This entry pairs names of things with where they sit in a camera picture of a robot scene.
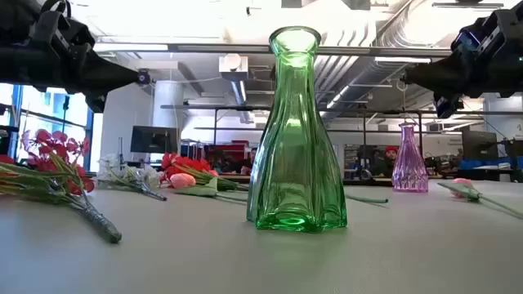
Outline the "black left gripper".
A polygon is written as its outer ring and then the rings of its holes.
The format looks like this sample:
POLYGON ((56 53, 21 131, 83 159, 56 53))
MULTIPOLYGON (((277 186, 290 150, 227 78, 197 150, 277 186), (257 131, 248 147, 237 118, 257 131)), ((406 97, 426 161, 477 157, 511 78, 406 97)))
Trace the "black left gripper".
POLYGON ((138 72, 99 57, 69 7, 0 7, 0 82, 105 95, 138 72))

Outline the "purple glass vase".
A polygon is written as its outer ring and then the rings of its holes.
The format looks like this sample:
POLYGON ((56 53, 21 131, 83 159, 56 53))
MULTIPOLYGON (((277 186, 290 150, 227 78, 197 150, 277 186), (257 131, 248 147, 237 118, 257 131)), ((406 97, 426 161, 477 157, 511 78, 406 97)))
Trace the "purple glass vase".
POLYGON ((411 122, 400 124, 401 142, 391 178, 396 192, 428 191, 427 169, 415 140, 414 127, 411 122))

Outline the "white blossom bouquet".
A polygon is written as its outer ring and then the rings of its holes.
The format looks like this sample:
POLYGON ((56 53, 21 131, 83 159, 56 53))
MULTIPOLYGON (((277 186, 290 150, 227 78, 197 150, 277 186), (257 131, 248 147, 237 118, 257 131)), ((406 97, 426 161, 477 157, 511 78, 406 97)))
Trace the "white blossom bouquet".
POLYGON ((159 192, 161 171, 151 166, 132 167, 116 154, 107 154, 98 160, 96 184, 100 189, 127 190, 145 196, 166 201, 159 192))

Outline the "red blossom bouquet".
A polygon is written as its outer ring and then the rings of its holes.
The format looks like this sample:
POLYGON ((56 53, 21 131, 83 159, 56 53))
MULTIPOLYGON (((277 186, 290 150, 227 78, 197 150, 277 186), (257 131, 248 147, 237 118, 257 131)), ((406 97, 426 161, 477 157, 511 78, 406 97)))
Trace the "red blossom bouquet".
POLYGON ((70 207, 107 242, 119 243, 122 234, 87 197, 95 184, 78 160, 89 151, 89 140, 39 129, 25 131, 21 143, 28 154, 24 163, 0 154, 0 194, 70 207))
POLYGON ((248 187, 238 184, 232 180, 227 180, 218 175, 215 170, 212 170, 209 162, 205 159, 190 159, 182 157, 176 153, 165 154, 162 159, 161 168, 163 174, 160 177, 159 183, 172 188, 169 179, 174 174, 185 173, 192 175, 199 185, 208 183, 213 176, 217 178, 218 191, 248 191, 248 187))

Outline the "pink tulip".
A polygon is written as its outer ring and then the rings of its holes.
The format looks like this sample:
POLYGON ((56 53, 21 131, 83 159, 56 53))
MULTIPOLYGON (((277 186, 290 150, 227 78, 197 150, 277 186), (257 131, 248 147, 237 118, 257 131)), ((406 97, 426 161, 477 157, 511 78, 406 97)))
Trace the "pink tulip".
POLYGON ((485 194, 479 192, 468 179, 454 179, 450 182, 438 182, 440 187, 446 188, 451 192, 451 194, 458 199, 469 203, 482 203, 487 202, 489 204, 495 205, 496 207, 502 208, 504 211, 513 215, 514 217, 523 220, 523 212, 518 211, 508 205, 505 205, 497 200, 494 200, 491 197, 486 196, 485 194))

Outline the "green flower stem with leaf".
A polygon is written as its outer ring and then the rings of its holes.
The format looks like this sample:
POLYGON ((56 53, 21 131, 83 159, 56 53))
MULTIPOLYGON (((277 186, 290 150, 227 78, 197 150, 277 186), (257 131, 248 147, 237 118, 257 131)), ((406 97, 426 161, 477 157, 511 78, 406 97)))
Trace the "green flower stem with leaf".
POLYGON ((238 202, 246 202, 244 199, 232 198, 221 194, 217 189, 217 178, 215 176, 204 184, 199 185, 196 179, 189 174, 174 174, 169 179, 170 184, 178 194, 193 195, 206 198, 226 198, 238 202))

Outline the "white ceiling light strip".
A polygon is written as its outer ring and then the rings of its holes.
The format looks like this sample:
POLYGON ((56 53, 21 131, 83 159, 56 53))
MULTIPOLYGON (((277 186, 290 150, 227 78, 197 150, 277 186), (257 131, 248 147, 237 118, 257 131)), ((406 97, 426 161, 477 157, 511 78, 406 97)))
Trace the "white ceiling light strip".
POLYGON ((415 63, 415 64, 431 63, 431 58, 404 57, 404 56, 375 56, 374 60, 377 62, 396 62, 396 63, 415 63))

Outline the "black ceiling light bar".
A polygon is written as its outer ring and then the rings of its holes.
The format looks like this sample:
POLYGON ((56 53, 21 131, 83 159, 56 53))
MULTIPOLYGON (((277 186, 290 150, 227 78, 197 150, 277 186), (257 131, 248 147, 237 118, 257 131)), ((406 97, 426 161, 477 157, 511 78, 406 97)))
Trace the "black ceiling light bar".
POLYGON ((483 3, 483 2, 434 2, 433 7, 438 8, 470 8, 470 9, 499 9, 503 8, 502 3, 483 3))

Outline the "black computer monitor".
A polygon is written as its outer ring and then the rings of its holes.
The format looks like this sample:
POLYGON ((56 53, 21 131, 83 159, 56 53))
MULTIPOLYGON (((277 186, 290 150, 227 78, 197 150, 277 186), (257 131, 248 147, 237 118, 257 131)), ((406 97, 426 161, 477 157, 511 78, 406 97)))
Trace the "black computer monitor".
POLYGON ((130 151, 149 154, 177 152, 177 133, 177 129, 171 127, 134 126, 130 151))
POLYGON ((463 158, 490 161, 498 159, 498 140, 493 132, 463 131, 463 158))

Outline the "blue storage bins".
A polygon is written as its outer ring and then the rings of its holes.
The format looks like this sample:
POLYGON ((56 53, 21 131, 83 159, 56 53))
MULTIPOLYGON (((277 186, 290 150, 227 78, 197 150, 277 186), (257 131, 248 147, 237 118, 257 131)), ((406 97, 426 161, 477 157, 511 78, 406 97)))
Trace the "blue storage bins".
POLYGON ((510 158, 501 158, 491 161, 462 160, 459 164, 462 170, 487 169, 487 170, 512 170, 523 168, 523 157, 518 157, 515 162, 510 158))

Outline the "gray overhead beam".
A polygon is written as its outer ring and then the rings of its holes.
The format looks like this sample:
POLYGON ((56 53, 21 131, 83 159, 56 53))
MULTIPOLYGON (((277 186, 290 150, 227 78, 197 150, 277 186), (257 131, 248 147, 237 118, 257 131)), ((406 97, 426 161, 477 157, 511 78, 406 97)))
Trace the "gray overhead beam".
MULTIPOLYGON (((94 46, 94 51, 238 54, 270 54, 272 52, 268 45, 125 42, 99 42, 94 46)), ((319 47, 316 54, 320 56, 445 58, 451 54, 451 50, 440 48, 401 47, 319 47)))

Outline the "white ceiling box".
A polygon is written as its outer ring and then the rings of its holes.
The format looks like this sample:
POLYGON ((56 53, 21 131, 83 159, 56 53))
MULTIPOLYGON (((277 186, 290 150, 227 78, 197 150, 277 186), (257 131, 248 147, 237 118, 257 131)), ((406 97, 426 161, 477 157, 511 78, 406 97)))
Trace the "white ceiling box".
POLYGON ((219 57, 220 75, 229 81, 239 82, 248 78, 248 57, 229 53, 219 57))

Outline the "red tool cabinet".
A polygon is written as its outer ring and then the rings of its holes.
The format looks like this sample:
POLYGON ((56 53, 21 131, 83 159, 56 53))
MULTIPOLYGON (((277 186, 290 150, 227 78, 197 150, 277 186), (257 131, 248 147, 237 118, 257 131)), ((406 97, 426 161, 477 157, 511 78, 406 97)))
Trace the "red tool cabinet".
POLYGON ((218 174, 239 174, 250 163, 250 148, 246 140, 233 140, 205 147, 205 159, 218 174))

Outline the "black metal rack frame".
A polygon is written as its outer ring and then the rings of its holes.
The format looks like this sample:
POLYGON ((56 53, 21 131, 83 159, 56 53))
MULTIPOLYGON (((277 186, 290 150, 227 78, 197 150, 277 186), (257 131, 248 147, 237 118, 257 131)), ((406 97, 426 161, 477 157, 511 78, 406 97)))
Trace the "black metal rack frame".
MULTIPOLYGON (((191 118, 211 117, 212 139, 217 140, 220 131, 246 132, 263 131, 269 122, 269 106, 224 106, 224 105, 182 105, 178 107, 191 118)), ((485 124, 489 115, 508 117, 510 111, 458 111, 450 118, 439 119, 430 110, 416 109, 322 109, 320 117, 329 133, 359 136, 358 144, 379 145, 385 137, 400 134, 400 124, 407 122, 415 126, 418 146, 423 154, 433 154, 427 136, 461 136, 468 127, 485 124)))

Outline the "black table frame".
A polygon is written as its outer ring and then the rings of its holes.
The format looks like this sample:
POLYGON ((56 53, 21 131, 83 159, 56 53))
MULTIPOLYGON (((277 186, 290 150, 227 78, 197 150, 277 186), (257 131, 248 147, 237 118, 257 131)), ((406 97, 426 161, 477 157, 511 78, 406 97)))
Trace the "black table frame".
MULTIPOLYGON (((248 184, 250 182, 249 176, 243 175, 224 175, 222 178, 232 180, 240 184, 248 184)), ((393 183, 389 178, 373 178, 370 180, 350 180, 344 179, 343 184, 345 186, 378 186, 378 187, 393 187, 393 183)))

